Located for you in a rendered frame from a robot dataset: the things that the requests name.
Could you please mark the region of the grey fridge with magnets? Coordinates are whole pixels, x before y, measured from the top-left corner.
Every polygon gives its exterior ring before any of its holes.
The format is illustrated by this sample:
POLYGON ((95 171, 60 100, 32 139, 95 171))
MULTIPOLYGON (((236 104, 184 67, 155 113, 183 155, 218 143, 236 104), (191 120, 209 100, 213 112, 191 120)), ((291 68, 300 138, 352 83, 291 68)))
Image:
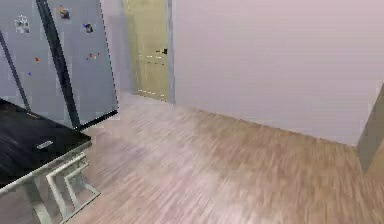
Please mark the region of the grey fridge with magnets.
MULTIPOLYGON (((83 129, 117 111, 101 0, 48 0, 83 129)), ((35 0, 0 0, 2 31, 31 112, 72 127, 35 0)), ((0 45, 0 99, 24 107, 0 45)))

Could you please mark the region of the pale yellow room door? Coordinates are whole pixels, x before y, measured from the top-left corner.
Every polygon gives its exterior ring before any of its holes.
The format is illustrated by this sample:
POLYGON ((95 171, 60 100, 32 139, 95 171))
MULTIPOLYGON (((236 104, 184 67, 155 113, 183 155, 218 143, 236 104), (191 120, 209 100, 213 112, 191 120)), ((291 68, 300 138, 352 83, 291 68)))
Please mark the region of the pale yellow room door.
POLYGON ((168 101, 168 56, 156 53, 168 49, 165 0, 125 0, 124 6, 136 92, 168 101))

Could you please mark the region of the black top grey table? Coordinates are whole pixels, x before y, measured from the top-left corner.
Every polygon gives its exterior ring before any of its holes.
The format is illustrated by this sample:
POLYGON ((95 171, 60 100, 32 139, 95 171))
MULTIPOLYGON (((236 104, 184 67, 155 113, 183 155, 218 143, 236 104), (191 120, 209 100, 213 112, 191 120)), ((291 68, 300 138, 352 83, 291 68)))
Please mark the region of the black top grey table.
POLYGON ((82 175, 91 145, 90 136, 0 99, 0 198, 23 188, 40 224, 53 224, 37 186, 45 176, 67 222, 100 195, 82 175))

